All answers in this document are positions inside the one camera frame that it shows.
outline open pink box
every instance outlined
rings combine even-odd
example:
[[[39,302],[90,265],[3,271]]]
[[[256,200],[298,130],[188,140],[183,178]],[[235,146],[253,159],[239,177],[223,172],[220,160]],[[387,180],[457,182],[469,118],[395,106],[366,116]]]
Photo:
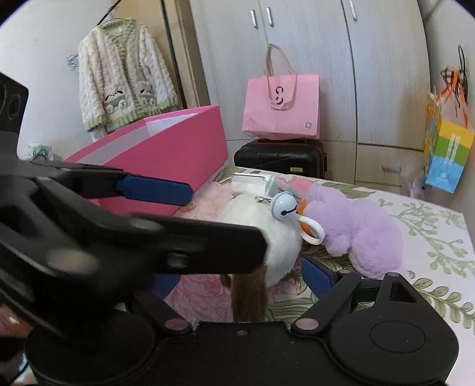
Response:
[[[105,165],[147,177],[188,183],[197,191],[228,159],[218,106],[152,116],[85,147],[65,162]],[[172,215],[178,206],[128,200],[94,200],[118,215]]]

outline cardigan sleeve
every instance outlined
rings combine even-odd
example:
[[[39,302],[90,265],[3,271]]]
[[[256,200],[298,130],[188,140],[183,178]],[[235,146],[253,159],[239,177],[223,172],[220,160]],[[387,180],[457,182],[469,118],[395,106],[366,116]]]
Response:
[[[163,110],[177,105],[178,97],[163,55],[149,29],[143,24],[140,26],[139,60],[141,66],[148,68],[144,73],[150,74],[147,80],[153,84],[159,108]]]
[[[79,43],[79,99],[83,123],[87,131],[105,125],[106,117],[101,95],[103,80],[100,60],[92,39],[86,37]]]

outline plush toy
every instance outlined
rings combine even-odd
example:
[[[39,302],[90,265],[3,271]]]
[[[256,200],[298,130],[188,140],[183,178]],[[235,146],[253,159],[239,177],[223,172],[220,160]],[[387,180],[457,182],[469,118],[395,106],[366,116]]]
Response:
[[[267,241],[263,266],[250,274],[232,275],[232,278],[221,276],[221,283],[231,287],[234,321],[263,321],[267,310],[267,288],[288,274],[298,257],[302,246],[299,231],[291,221],[276,220],[271,214],[270,204],[257,201],[252,193],[240,194],[229,201],[216,221],[257,227]]]
[[[330,255],[347,253],[353,267],[372,279],[381,279],[400,267],[402,235],[375,202],[350,200],[337,189],[314,183],[307,190],[303,207],[303,215],[325,230],[322,244]]]

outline pink plush toy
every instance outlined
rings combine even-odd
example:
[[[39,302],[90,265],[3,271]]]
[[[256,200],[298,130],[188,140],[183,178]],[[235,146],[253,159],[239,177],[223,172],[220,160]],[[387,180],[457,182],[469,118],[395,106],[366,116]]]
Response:
[[[312,184],[304,216],[325,230],[323,245],[330,255],[348,254],[357,271],[382,279],[402,261],[403,240],[393,219],[373,201],[348,199],[337,189]]]

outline black logo on bag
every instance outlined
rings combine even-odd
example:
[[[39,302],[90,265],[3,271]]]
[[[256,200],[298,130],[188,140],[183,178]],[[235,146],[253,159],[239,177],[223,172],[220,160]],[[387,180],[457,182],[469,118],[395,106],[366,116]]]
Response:
[[[277,94],[277,98],[275,98],[275,100],[278,101],[276,104],[280,106],[281,104],[284,103],[284,98],[280,96],[281,94],[284,93],[284,88],[282,86],[277,86],[277,88],[275,89],[275,93]]]

